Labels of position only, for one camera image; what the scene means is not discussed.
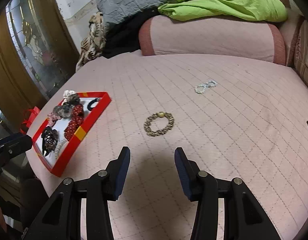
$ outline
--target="red polka dot scrunchie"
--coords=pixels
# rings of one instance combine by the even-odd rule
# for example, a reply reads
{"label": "red polka dot scrunchie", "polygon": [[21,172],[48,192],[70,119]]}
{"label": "red polka dot scrunchie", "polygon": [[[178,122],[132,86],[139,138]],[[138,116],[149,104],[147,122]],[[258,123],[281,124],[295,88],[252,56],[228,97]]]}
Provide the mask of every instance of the red polka dot scrunchie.
{"label": "red polka dot scrunchie", "polygon": [[69,141],[74,135],[75,131],[84,121],[84,111],[83,105],[78,104],[72,110],[72,120],[69,122],[69,125],[64,130],[64,137]]}

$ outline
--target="lime green comforter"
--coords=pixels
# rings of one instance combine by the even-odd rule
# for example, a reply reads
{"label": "lime green comforter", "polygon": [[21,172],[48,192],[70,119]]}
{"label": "lime green comforter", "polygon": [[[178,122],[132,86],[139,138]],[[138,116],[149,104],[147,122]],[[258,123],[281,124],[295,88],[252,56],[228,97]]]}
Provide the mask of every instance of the lime green comforter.
{"label": "lime green comforter", "polygon": [[287,19],[286,8],[280,0],[173,0],[158,10],[179,21],[217,15],[233,15],[248,21],[281,22]]}

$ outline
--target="red box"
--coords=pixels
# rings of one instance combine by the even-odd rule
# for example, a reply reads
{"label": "red box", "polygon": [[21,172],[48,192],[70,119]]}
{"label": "red box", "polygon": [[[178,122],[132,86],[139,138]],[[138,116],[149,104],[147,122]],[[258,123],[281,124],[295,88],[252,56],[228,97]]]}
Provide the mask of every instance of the red box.
{"label": "red box", "polygon": [[105,108],[108,106],[108,104],[111,102],[111,98],[107,92],[84,92],[84,93],[78,93],[78,95],[80,98],[101,98],[101,99],[98,102],[98,104],[92,109],[89,115],[84,119],[81,126],[76,130],[73,137],[70,139],[67,146],[63,150],[63,152],[59,155],[53,167],[48,163],[48,161],[42,155],[41,150],[37,147],[35,143],[38,137],[45,129],[45,127],[47,126],[48,124],[47,119],[43,122],[43,124],[40,126],[40,128],[37,130],[37,132],[32,138],[33,147],[38,157],[43,162],[44,166],[49,170],[49,172],[58,177],[61,177],[67,163],[70,161],[70,158],[72,157],[76,148],[81,143],[81,141],[83,140],[87,132],[90,130],[90,128],[93,126],[93,124],[96,122],[96,120],[99,118],[99,116],[102,114],[102,112],[105,110]]}

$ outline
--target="brown and beige fabric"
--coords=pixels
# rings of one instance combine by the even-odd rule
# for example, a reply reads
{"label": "brown and beige fabric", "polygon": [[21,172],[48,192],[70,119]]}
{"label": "brown and beige fabric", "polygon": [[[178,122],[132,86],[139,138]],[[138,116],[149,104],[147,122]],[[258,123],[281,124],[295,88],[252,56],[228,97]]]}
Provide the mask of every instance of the brown and beige fabric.
{"label": "brown and beige fabric", "polygon": [[180,22],[159,15],[141,27],[144,56],[218,54],[285,64],[284,40],[276,26],[235,17],[209,17]]}
{"label": "brown and beige fabric", "polygon": [[296,71],[308,86],[308,22],[301,25],[296,48],[294,64]]}
{"label": "brown and beige fabric", "polygon": [[83,65],[97,57],[100,57],[105,46],[105,33],[103,15],[101,12],[94,13],[89,20],[89,36],[81,41],[81,55],[76,64],[76,71]]}
{"label": "brown and beige fabric", "polygon": [[299,13],[287,8],[288,19],[283,22],[279,27],[279,31],[284,39],[286,50],[286,66],[294,66],[294,54],[295,46],[298,39],[299,30],[301,24],[304,21],[304,17]]}
{"label": "brown and beige fabric", "polygon": [[[201,95],[195,93],[196,85],[210,79],[218,85]],[[188,158],[216,178],[241,177],[282,240],[292,240],[306,221],[308,88],[292,68],[223,55],[99,57],[83,66],[44,106],[29,129],[30,136],[66,89],[107,91],[112,101],[62,178],[50,174],[33,149],[27,157],[51,195],[62,179],[86,179],[128,146],[131,163],[123,193],[118,201],[109,202],[115,239],[190,239],[197,203],[188,201],[182,191],[174,163],[176,147],[183,147]],[[159,111],[172,113],[174,127],[165,135],[147,136],[144,122]],[[160,118],[152,129],[166,122]],[[220,200],[219,240],[223,229]]]}

